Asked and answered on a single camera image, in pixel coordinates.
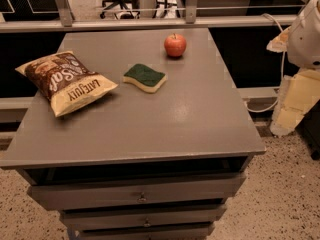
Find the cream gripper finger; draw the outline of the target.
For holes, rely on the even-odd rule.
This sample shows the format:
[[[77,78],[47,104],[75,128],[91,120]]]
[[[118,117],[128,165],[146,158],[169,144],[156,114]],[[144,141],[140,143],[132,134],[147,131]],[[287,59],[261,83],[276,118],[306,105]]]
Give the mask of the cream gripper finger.
[[[272,115],[272,134],[282,137],[293,132],[319,100],[319,69],[300,69],[293,77],[285,76]]]
[[[271,52],[281,53],[287,51],[288,37],[290,28],[284,29],[278,36],[273,38],[267,45],[266,49]]]

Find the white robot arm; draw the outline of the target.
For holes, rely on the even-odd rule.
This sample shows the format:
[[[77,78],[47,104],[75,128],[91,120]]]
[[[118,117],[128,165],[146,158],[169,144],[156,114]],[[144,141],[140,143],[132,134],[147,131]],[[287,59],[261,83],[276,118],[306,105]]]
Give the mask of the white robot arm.
[[[280,137],[293,132],[320,100],[320,0],[310,0],[267,49],[286,52],[288,61],[299,68],[281,80],[270,125],[272,134]]]

